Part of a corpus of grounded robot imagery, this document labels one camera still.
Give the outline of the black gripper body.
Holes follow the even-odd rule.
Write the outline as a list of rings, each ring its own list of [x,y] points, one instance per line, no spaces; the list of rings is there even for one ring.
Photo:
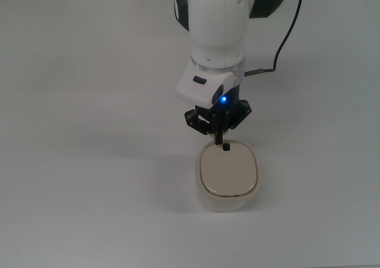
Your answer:
[[[211,122],[213,115],[215,115],[218,121],[221,121],[238,111],[239,93],[240,86],[236,86],[224,94],[222,93],[222,86],[220,86],[211,98],[211,108],[206,109],[196,106],[195,110],[206,121]]]

